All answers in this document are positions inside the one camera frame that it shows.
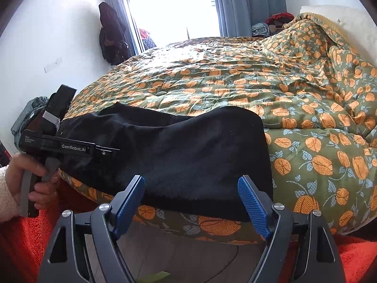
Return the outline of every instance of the human hand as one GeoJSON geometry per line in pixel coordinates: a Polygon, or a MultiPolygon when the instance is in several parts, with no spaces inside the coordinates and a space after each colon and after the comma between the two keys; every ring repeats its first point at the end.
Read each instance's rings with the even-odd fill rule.
{"type": "MultiPolygon", "coordinates": [[[[20,204],[20,187],[24,170],[29,170],[39,177],[47,174],[47,169],[36,159],[27,154],[17,153],[12,158],[5,175],[9,191],[17,204],[20,204]]],[[[59,181],[60,176],[56,172],[48,182],[35,184],[35,191],[29,193],[29,200],[35,202],[36,209],[45,209],[57,199],[56,188],[59,186],[59,181]]]]}

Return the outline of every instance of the printed logo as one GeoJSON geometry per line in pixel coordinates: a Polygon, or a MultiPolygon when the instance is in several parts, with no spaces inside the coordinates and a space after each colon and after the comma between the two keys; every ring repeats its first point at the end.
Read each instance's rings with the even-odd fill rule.
{"type": "Polygon", "coordinates": [[[70,149],[70,150],[75,150],[75,151],[82,151],[82,152],[85,152],[86,151],[86,148],[81,148],[81,147],[75,147],[75,146],[71,146],[71,145],[65,145],[65,144],[62,144],[61,147],[63,149],[70,149]]]}

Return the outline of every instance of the sliding glass door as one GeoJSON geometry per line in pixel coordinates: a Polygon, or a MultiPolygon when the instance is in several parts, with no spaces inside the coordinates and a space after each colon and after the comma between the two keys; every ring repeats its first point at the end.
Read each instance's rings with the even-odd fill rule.
{"type": "Polygon", "coordinates": [[[220,35],[214,0],[127,0],[127,4],[142,50],[220,35]]]}

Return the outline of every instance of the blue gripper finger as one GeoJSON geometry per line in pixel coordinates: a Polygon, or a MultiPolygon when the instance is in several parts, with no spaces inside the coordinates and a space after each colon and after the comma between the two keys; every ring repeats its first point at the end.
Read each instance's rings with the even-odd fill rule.
{"type": "Polygon", "coordinates": [[[145,180],[143,177],[136,175],[127,188],[123,192],[117,193],[111,201],[112,224],[114,226],[112,235],[114,239],[118,240],[121,235],[127,232],[133,215],[144,196],[144,191],[145,180]]]}
{"type": "Polygon", "coordinates": [[[262,201],[258,197],[262,194],[267,196],[267,194],[259,191],[249,176],[239,178],[238,194],[246,208],[251,222],[253,223],[255,231],[264,239],[270,237],[271,230],[268,227],[268,208],[271,209],[272,201],[270,205],[265,205],[265,207],[263,207],[262,201]]]}

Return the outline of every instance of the green object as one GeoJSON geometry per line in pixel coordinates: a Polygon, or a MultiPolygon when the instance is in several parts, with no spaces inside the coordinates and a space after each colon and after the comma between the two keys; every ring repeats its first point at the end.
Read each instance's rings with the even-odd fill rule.
{"type": "Polygon", "coordinates": [[[145,278],[136,279],[135,282],[136,283],[154,283],[154,282],[157,282],[166,278],[169,275],[170,273],[161,271],[158,274],[151,274],[151,275],[147,275],[145,278]]]}

